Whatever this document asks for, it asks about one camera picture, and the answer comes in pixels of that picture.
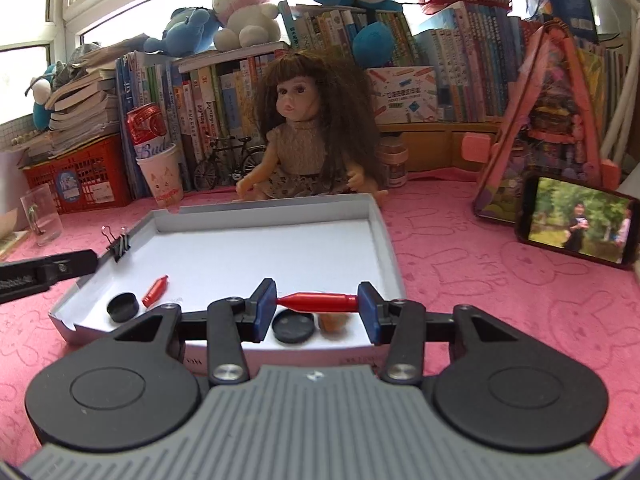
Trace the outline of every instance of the gray ribbed plate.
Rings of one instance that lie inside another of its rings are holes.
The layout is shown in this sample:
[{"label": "gray ribbed plate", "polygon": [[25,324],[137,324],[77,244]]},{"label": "gray ribbed plate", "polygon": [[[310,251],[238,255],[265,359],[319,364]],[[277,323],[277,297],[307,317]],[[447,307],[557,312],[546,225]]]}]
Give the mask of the gray ribbed plate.
[{"label": "gray ribbed plate", "polygon": [[485,448],[433,413],[420,390],[367,366],[270,367],[213,388],[151,446],[89,455],[45,446],[33,480],[587,480],[609,467],[588,446],[536,455]]}]

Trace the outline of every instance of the doll hair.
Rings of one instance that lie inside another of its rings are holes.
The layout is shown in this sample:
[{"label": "doll hair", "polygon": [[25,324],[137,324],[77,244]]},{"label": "doll hair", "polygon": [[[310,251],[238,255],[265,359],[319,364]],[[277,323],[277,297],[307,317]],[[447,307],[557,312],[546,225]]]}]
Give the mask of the doll hair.
[{"label": "doll hair", "polygon": [[296,52],[269,63],[255,97],[257,126],[264,142],[269,131],[285,122],[276,110],[278,85],[298,76],[313,78],[320,96],[318,122],[327,151],[320,179],[335,183],[344,172],[343,155],[347,155],[381,186],[382,165],[376,157],[380,133],[370,84],[367,75],[350,60]]}]

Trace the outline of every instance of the red can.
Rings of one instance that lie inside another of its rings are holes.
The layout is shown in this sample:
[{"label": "red can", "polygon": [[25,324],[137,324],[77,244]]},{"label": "red can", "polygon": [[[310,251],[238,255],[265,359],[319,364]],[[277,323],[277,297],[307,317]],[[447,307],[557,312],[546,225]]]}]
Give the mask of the red can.
[{"label": "red can", "polygon": [[147,158],[167,148],[166,126],[157,104],[151,103],[130,111],[127,125],[136,158]]}]

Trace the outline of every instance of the doll dress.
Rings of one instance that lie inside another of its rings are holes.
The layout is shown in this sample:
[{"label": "doll dress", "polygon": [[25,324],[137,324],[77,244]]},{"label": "doll dress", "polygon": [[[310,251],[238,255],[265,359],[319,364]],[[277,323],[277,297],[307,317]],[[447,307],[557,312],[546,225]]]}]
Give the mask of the doll dress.
[{"label": "doll dress", "polygon": [[346,176],[331,187],[320,180],[326,157],[318,123],[288,121],[267,133],[267,142],[276,147],[278,165],[271,176],[255,187],[270,198],[293,198],[346,190]]}]

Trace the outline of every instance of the person on screen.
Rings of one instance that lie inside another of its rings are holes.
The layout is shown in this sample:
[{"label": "person on screen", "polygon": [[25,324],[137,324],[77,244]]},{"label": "person on screen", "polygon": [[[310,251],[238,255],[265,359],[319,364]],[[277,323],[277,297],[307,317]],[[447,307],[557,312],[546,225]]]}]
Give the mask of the person on screen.
[{"label": "person on screen", "polygon": [[616,245],[618,247],[624,247],[626,244],[626,238],[629,236],[629,226],[631,225],[631,206],[627,206],[625,211],[625,219],[620,224],[618,234],[616,235]]},{"label": "person on screen", "polygon": [[584,232],[589,229],[589,221],[584,216],[584,204],[577,202],[574,206],[574,213],[569,220],[569,237],[562,244],[562,248],[567,251],[579,253],[582,250]]}]

